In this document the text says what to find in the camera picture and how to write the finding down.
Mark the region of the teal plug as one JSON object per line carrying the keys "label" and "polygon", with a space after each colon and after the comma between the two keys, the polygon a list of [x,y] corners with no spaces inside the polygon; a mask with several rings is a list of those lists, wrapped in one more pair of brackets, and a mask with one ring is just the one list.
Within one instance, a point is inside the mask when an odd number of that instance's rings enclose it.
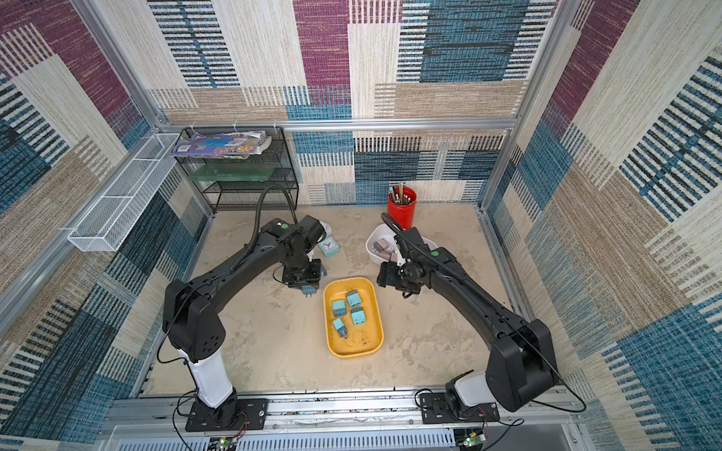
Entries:
{"label": "teal plug", "polygon": [[365,324],[368,319],[363,307],[355,308],[351,310],[351,319],[354,325]]}
{"label": "teal plug", "polygon": [[332,302],[332,313],[335,318],[343,317],[347,314],[347,304],[344,300],[336,300]]}
{"label": "teal plug", "polygon": [[312,286],[303,286],[301,287],[301,291],[306,297],[313,296],[318,292],[318,290]]}
{"label": "teal plug", "polygon": [[341,337],[342,339],[346,339],[348,337],[348,329],[345,326],[342,318],[334,319],[334,321],[332,321],[332,325],[339,337]]}
{"label": "teal plug", "polygon": [[362,304],[362,299],[358,291],[349,291],[346,293],[346,301],[351,309],[359,308]]}

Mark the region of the pink plug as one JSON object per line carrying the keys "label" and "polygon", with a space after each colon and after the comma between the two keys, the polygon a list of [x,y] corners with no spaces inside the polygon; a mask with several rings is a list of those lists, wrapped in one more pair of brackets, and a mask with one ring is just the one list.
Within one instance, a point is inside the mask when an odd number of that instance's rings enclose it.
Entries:
{"label": "pink plug", "polygon": [[381,252],[394,253],[394,245],[389,242],[386,238],[381,238],[372,244],[372,250],[379,255]]}
{"label": "pink plug", "polygon": [[388,252],[381,252],[379,254],[379,258],[383,259],[383,261],[389,261],[389,262],[397,262],[397,255],[395,253],[388,253]]}

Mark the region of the white plastic tray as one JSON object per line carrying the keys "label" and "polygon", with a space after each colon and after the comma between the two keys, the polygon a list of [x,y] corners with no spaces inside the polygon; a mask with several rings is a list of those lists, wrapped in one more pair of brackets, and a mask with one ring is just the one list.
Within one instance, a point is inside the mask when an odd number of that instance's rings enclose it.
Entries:
{"label": "white plastic tray", "polygon": [[366,250],[372,262],[381,265],[384,262],[395,263],[402,267],[405,258],[395,241],[396,233],[387,225],[378,225],[366,241]]}

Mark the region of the yellow plastic tray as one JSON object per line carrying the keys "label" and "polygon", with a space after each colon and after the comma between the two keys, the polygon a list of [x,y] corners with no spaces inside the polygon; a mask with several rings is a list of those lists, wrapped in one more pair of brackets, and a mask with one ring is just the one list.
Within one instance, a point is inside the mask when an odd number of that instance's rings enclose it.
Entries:
{"label": "yellow plastic tray", "polygon": [[327,347],[341,359],[376,353],[385,333],[374,285],[364,277],[330,282],[323,291]]}

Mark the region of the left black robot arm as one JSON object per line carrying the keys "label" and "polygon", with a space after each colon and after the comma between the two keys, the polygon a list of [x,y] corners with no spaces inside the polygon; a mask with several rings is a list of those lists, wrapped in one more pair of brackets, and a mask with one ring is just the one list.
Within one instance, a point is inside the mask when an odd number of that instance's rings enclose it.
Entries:
{"label": "left black robot arm", "polygon": [[[276,218],[262,225],[265,197],[274,190],[285,197],[291,222]],[[315,293],[325,268],[310,254],[325,238],[321,222],[308,215],[298,219],[289,191],[273,184],[259,196],[248,244],[209,272],[188,282],[176,279],[167,286],[162,329],[189,368],[196,388],[188,431],[231,430],[242,421],[243,408],[221,353],[226,329],[220,313],[242,289],[275,265],[283,267],[283,286]]]}

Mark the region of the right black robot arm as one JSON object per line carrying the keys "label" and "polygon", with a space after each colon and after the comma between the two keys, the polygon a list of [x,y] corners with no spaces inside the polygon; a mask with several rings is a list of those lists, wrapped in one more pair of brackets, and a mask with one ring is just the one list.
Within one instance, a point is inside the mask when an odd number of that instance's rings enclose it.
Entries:
{"label": "right black robot arm", "polygon": [[393,287],[409,298],[430,289],[446,299],[473,326],[490,351],[482,384],[467,383],[479,376],[468,371],[447,383],[445,404],[449,416],[468,422],[482,404],[497,403],[510,412],[536,403],[557,384],[566,385],[558,372],[549,328],[536,319],[527,321],[483,289],[444,247],[430,248],[415,229],[403,229],[390,214],[381,218],[393,234],[404,264],[385,262],[377,285]]}

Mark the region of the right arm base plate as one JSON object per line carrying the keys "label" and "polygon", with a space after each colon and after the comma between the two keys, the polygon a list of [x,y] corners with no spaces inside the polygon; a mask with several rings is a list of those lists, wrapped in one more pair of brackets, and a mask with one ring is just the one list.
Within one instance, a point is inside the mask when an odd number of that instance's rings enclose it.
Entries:
{"label": "right arm base plate", "polygon": [[421,411],[422,422],[427,425],[451,423],[493,423],[500,420],[496,404],[483,403],[466,406],[449,393],[420,389],[414,396]]}

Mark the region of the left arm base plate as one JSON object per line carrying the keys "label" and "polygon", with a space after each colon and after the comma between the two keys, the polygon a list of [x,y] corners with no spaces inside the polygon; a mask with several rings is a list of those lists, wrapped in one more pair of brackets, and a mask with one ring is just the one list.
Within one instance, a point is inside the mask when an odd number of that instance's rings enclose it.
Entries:
{"label": "left arm base plate", "polygon": [[239,400],[230,397],[218,408],[211,408],[199,398],[195,398],[184,430],[186,432],[262,430],[267,410],[267,398]]}

